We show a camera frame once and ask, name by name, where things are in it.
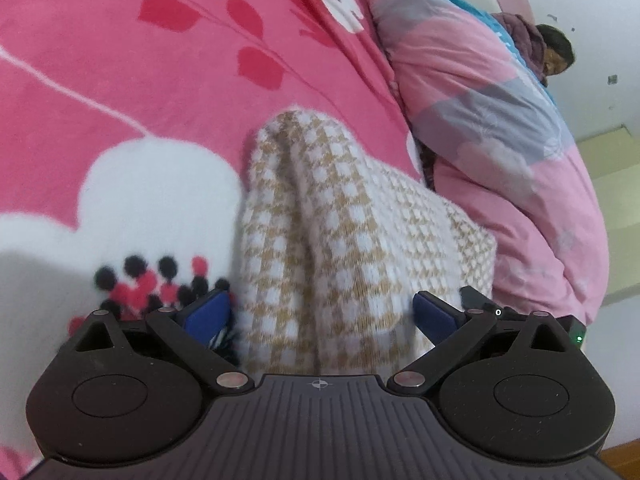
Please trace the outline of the beige white houndstooth sweater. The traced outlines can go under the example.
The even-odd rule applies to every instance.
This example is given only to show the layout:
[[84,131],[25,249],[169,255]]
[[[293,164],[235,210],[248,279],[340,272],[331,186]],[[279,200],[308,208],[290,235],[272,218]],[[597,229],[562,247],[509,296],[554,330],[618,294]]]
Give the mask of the beige white houndstooth sweater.
[[258,132],[236,285],[250,376],[388,377],[431,349],[421,290],[489,294],[497,244],[458,206],[369,156],[347,128],[288,110]]

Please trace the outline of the pink grey quilt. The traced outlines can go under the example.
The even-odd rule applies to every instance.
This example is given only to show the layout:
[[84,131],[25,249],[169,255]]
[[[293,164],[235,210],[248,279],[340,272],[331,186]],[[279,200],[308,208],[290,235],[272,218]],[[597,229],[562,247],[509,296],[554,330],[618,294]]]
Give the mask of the pink grey quilt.
[[593,322],[608,288],[608,237],[555,102],[500,84],[423,110],[401,103],[436,156],[436,191],[495,237],[494,297],[524,313]]

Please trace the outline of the pink floral bed blanket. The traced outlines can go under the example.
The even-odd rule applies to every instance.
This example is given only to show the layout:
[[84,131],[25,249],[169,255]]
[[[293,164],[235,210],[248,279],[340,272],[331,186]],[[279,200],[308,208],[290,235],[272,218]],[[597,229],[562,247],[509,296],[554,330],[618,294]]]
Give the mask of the pink floral bed blanket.
[[1,0],[1,474],[32,385],[101,304],[233,278],[256,132],[292,107],[411,177],[363,0]]

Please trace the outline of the person in purple jacket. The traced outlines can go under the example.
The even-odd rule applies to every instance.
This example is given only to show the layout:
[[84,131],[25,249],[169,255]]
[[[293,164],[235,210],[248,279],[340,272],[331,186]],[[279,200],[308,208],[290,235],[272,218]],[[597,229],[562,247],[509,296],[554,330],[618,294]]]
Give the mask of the person in purple jacket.
[[545,24],[534,25],[520,14],[495,13],[492,16],[509,34],[528,68],[539,82],[566,72],[576,61],[570,40],[559,29]]

